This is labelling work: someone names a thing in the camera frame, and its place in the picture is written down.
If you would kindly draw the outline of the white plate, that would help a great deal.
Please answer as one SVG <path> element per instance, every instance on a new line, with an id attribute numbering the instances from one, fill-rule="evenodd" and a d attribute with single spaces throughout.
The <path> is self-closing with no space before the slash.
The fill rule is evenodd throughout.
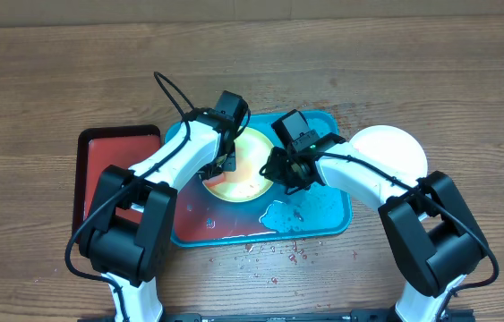
<path id="1" fill-rule="evenodd" d="M 428 173 L 428 161 L 421 144 L 397 127 L 374 125 L 357 132 L 349 142 L 363 155 L 414 178 Z"/>

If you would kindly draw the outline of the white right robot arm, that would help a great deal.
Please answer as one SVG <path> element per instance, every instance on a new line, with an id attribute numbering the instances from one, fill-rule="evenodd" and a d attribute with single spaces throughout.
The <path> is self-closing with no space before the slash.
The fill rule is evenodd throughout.
<path id="1" fill-rule="evenodd" d="M 293 194 L 318 183 L 348 193 L 378 211 L 397 268 L 402 296 L 382 321 L 472 321 L 448 303 L 468 288 L 464 279 L 484 258 L 485 236 L 457 186 L 435 171 L 414 178 L 355 150 L 336 134 L 305 134 L 273 148 L 261 176 Z"/>

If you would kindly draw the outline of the yellow-green plate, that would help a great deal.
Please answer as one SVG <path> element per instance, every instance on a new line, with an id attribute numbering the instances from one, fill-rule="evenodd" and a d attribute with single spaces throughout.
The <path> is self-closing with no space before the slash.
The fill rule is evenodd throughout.
<path id="1" fill-rule="evenodd" d="M 258 130 L 247 128 L 235 140 L 236 170 L 224 172 L 226 181 L 214 187 L 204 187 L 215 197 L 233 203 L 257 199 L 273 184 L 260 175 L 270 151 L 271 140 Z"/>

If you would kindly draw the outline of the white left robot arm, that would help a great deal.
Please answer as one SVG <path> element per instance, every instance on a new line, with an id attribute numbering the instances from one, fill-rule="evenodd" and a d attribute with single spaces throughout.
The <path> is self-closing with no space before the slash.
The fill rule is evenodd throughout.
<path id="1" fill-rule="evenodd" d="M 71 273 L 108 284 L 115 321 L 159 321 L 157 276 L 173 230 L 178 191 L 198 173 L 219 173 L 250 120 L 246 107 L 185 114 L 180 130 L 154 155 L 99 176 L 90 212 L 69 239 Z"/>

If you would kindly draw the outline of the red sponge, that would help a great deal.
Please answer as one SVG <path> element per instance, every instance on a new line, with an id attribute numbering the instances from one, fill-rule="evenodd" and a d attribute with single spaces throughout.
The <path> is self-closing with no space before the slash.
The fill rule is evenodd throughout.
<path id="1" fill-rule="evenodd" d="M 203 184 L 207 187 L 214 187 L 226 181 L 226 175 L 224 173 L 213 176 L 207 180 L 203 180 Z"/>

